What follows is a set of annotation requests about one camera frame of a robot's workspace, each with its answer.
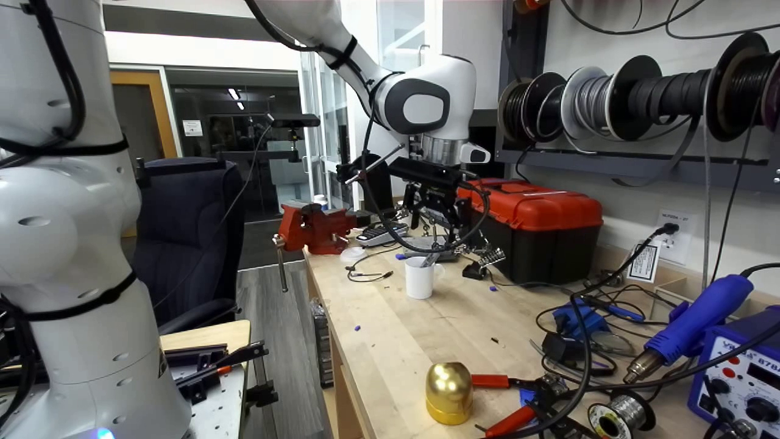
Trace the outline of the black and orange tool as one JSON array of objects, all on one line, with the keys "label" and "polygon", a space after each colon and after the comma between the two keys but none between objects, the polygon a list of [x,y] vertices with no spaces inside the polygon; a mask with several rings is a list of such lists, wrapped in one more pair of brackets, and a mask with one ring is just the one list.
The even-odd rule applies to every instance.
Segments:
[{"label": "black and orange tool", "polygon": [[264,341],[256,341],[229,352],[226,344],[165,350],[163,358],[170,369],[193,366],[195,372],[175,378],[181,395],[192,405],[207,399],[207,392],[220,385],[220,376],[233,367],[266,356],[269,350]]}]

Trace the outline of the red bench vise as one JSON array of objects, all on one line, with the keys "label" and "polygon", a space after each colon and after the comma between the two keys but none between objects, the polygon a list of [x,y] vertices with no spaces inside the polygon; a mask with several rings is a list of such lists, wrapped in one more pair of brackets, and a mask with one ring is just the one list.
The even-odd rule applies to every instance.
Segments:
[{"label": "red bench vise", "polygon": [[338,255],[347,247],[347,236],[358,226],[358,217],[345,209],[324,210],[320,203],[292,200],[282,204],[282,221],[271,239],[275,245],[283,292],[289,291],[285,252],[308,248],[318,255]]}]

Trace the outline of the wooden door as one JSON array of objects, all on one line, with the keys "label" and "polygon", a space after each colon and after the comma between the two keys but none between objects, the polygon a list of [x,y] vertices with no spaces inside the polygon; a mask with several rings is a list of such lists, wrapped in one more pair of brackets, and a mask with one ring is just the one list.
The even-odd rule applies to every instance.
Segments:
[{"label": "wooden door", "polygon": [[112,65],[110,79],[119,125],[132,162],[182,155],[165,71],[154,66]]}]

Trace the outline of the dark wall rail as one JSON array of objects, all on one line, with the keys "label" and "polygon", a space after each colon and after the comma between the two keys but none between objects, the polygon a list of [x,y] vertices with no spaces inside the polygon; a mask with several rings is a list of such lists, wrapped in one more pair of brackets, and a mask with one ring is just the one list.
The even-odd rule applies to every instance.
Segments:
[{"label": "dark wall rail", "polygon": [[[633,182],[654,177],[670,158],[669,155],[647,154],[585,155],[562,149],[532,148],[521,164],[596,173]],[[705,183],[704,174],[704,158],[684,156],[660,180],[702,185]],[[738,188],[741,190],[780,195],[780,153],[771,154],[766,160],[714,157],[710,160],[710,177],[715,187],[732,187],[738,177]]]}]

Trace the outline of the helping hands tool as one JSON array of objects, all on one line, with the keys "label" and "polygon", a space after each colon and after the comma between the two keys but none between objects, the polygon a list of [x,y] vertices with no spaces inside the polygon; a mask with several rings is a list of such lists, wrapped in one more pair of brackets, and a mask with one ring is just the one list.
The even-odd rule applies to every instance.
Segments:
[{"label": "helping hands tool", "polygon": [[489,273],[488,267],[506,259],[504,250],[496,247],[486,237],[479,237],[474,242],[461,244],[456,248],[458,255],[471,255],[471,263],[461,272],[468,279],[482,280]]}]

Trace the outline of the blue hot air gun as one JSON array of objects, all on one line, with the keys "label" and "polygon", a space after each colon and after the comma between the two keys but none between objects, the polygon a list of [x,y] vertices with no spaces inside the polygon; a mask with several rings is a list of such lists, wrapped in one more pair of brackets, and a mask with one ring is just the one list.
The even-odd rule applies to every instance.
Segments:
[{"label": "blue hot air gun", "polygon": [[682,356],[695,356],[705,331],[724,323],[752,291],[753,283],[747,274],[733,273],[713,281],[696,300],[682,303],[672,311],[668,325],[646,342],[643,352],[630,362],[622,381],[634,384],[661,367],[672,366]]}]

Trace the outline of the red handled tool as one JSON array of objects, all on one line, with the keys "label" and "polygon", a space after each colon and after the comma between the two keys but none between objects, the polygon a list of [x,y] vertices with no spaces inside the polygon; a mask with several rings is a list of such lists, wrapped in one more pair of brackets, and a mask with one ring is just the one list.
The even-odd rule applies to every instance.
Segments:
[{"label": "red handled tool", "polygon": [[484,434],[484,437],[499,437],[506,434],[515,433],[519,431],[533,421],[537,419],[537,413],[529,405],[525,405],[509,416],[504,417],[491,427],[482,427],[479,424],[474,424],[474,427]]}]

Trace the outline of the blue soldering station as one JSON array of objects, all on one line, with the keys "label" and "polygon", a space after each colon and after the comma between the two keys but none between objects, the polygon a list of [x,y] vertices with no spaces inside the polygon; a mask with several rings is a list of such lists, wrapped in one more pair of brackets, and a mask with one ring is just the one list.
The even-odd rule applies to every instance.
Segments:
[{"label": "blue soldering station", "polygon": [[[780,305],[713,327],[704,338],[700,362],[715,359],[780,323]],[[755,439],[780,439],[780,331],[746,352],[698,373],[688,408],[700,418],[716,419],[714,404]]]}]

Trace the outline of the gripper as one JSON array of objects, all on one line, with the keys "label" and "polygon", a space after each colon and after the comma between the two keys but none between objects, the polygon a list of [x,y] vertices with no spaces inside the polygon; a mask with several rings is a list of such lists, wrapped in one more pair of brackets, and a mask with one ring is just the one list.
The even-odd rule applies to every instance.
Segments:
[{"label": "gripper", "polygon": [[471,227],[471,199],[460,196],[461,183],[434,186],[422,183],[407,183],[403,195],[403,208],[411,216],[409,228],[420,226],[420,214],[436,212],[437,225],[446,229],[445,246],[454,244]]}]

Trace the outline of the gold dome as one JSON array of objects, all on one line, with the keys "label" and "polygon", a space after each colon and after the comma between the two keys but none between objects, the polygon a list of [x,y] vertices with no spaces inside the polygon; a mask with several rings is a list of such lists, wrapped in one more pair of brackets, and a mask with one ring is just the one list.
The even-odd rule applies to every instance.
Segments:
[{"label": "gold dome", "polygon": [[461,362],[438,362],[429,367],[425,382],[427,413],[438,423],[456,426],[468,421],[473,408],[473,382]]}]

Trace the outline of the solder spool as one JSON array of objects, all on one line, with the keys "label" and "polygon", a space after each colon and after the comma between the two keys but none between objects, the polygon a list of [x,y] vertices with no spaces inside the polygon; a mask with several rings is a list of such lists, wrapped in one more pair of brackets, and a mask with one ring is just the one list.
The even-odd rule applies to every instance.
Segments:
[{"label": "solder spool", "polygon": [[599,439],[634,439],[635,431],[651,431],[657,423],[646,398],[633,391],[614,391],[606,404],[589,406],[588,420]]}]

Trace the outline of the wall socket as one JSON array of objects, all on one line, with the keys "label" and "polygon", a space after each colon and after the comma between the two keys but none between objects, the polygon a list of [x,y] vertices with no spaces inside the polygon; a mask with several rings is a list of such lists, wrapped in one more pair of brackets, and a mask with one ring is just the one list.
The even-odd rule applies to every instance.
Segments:
[{"label": "wall socket", "polygon": [[699,214],[679,210],[660,209],[657,226],[674,223],[679,227],[674,234],[660,237],[660,260],[685,266],[690,255],[690,244],[698,227]]}]

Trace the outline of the blue handled tool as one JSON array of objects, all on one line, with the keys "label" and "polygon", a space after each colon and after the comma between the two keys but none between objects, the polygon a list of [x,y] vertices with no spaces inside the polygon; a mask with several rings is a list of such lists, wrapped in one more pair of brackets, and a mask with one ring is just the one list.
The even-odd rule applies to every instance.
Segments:
[{"label": "blue handled tool", "polygon": [[582,295],[580,296],[580,299],[588,306],[605,311],[612,316],[637,323],[645,322],[645,317],[643,315],[616,306],[613,303],[605,302],[604,300],[601,300],[601,298],[596,298],[590,295]]}]

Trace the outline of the black device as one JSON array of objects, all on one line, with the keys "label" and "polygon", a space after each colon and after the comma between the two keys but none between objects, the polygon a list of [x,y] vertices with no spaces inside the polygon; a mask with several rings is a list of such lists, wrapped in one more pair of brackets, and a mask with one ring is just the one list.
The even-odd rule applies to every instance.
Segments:
[{"label": "black device", "polygon": [[339,164],[335,169],[341,184],[350,185],[349,181],[356,178],[363,193],[363,211],[386,220],[395,218],[396,204],[387,159],[373,152],[363,152],[354,161]]}]

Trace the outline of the office chair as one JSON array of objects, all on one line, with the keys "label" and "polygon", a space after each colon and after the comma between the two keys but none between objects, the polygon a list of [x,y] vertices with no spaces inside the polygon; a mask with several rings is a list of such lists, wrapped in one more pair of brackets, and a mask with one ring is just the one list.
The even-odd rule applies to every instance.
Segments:
[{"label": "office chair", "polygon": [[184,157],[139,162],[140,214],[131,260],[160,334],[236,317],[244,244],[244,182],[234,162]]}]

